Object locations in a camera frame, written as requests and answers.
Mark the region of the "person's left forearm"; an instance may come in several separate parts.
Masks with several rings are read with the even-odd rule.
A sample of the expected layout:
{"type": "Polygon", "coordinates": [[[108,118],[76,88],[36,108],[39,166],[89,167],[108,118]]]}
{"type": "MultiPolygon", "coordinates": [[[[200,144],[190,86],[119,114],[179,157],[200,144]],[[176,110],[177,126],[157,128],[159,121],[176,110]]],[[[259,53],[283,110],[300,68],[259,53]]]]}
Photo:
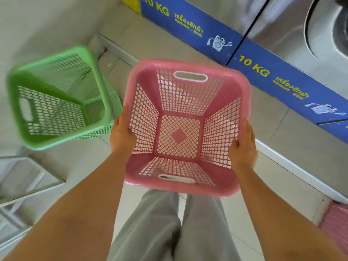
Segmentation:
{"type": "Polygon", "coordinates": [[[52,205],[3,261],[106,261],[132,152],[115,149],[52,205]]]}

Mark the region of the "yellow machine panel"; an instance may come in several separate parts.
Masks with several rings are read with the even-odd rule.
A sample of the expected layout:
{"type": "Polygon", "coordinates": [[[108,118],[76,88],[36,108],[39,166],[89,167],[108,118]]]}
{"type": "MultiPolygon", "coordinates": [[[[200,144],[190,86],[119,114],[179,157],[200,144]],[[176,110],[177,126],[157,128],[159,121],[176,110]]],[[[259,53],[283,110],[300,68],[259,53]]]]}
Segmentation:
{"type": "Polygon", "coordinates": [[[121,0],[128,8],[133,10],[138,14],[142,14],[141,12],[141,2],[140,0],[121,0]]]}

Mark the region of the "person's grey trousers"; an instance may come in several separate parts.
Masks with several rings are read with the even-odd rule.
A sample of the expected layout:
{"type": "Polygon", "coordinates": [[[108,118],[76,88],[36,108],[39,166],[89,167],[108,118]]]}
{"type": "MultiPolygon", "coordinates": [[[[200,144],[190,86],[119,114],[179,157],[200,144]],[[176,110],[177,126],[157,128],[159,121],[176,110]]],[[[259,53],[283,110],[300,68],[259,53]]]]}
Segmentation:
{"type": "Polygon", "coordinates": [[[111,244],[107,261],[241,261],[220,198],[149,189],[111,244]]]}

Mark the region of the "white metal rack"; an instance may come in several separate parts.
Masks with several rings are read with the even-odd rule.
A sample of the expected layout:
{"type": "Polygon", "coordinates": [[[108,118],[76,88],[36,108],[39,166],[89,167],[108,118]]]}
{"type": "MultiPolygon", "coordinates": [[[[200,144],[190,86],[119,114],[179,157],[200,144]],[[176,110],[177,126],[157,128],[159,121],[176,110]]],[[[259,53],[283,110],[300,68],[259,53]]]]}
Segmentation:
{"type": "Polygon", "coordinates": [[[66,181],[30,156],[0,156],[0,255],[37,220],[37,203],[66,181]]]}

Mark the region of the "person's right forearm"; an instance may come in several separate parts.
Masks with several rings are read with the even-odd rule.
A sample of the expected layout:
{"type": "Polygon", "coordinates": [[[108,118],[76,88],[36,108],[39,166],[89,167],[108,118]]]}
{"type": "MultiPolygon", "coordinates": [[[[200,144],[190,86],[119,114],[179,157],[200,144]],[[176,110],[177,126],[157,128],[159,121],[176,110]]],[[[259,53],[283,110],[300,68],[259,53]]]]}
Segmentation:
{"type": "Polygon", "coordinates": [[[252,167],[233,167],[265,261],[348,261],[336,243],[278,196],[252,167]]]}

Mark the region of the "steel washing machine blue panel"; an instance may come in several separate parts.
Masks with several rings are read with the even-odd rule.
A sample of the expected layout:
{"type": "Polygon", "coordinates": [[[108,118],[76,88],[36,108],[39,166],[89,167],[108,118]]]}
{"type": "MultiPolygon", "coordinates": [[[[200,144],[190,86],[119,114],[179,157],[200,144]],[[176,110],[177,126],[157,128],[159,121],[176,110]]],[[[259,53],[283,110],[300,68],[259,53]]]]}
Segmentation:
{"type": "Polygon", "coordinates": [[[139,0],[141,14],[227,66],[268,0],[139,0]]]}
{"type": "Polygon", "coordinates": [[[348,0],[270,0],[228,67],[317,125],[348,123],[348,0]]]}
{"type": "Polygon", "coordinates": [[[318,123],[317,126],[348,144],[348,119],[318,123]]]}

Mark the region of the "pink plastic laundry basket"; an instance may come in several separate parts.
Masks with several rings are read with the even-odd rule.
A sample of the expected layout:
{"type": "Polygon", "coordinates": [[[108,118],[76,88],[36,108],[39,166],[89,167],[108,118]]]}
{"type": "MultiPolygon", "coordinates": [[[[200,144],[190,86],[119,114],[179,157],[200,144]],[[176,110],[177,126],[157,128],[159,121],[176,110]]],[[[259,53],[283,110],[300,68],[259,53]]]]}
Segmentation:
{"type": "Polygon", "coordinates": [[[231,197],[240,185],[228,149],[250,117],[251,87],[238,70],[148,58],[129,74],[124,104],[137,137],[125,183],[231,197]]]}
{"type": "Polygon", "coordinates": [[[348,205],[333,201],[319,227],[348,256],[348,205]]]}

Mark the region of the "person's left hand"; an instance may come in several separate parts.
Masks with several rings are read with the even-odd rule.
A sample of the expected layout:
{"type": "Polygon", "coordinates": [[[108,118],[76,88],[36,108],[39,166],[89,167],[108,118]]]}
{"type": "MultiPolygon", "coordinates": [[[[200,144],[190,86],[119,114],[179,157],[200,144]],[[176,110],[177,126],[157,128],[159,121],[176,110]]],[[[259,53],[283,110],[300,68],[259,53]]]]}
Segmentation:
{"type": "Polygon", "coordinates": [[[133,153],[135,146],[129,146],[127,143],[127,114],[128,106],[123,107],[120,115],[114,120],[110,134],[111,153],[117,160],[126,163],[133,153]]]}

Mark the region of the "person's right hand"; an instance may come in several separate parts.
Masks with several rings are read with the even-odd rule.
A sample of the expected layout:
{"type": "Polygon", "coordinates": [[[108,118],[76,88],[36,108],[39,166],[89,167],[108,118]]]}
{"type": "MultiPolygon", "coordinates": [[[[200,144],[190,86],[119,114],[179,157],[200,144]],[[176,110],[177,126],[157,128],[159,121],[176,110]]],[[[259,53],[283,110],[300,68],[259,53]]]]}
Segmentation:
{"type": "Polygon", "coordinates": [[[239,153],[229,153],[231,168],[236,175],[253,171],[258,158],[255,132],[248,119],[243,120],[241,128],[242,134],[237,137],[239,153]]]}

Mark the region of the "green plastic laundry basket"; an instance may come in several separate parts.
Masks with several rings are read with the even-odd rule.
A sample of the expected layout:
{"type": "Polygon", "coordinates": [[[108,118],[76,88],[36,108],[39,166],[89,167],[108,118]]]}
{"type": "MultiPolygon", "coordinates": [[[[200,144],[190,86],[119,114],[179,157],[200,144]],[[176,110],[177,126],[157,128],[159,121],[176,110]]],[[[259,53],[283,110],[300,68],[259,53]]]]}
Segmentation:
{"type": "Polygon", "coordinates": [[[35,151],[108,134],[123,109],[86,46],[13,67],[6,86],[19,135],[35,151]]]}

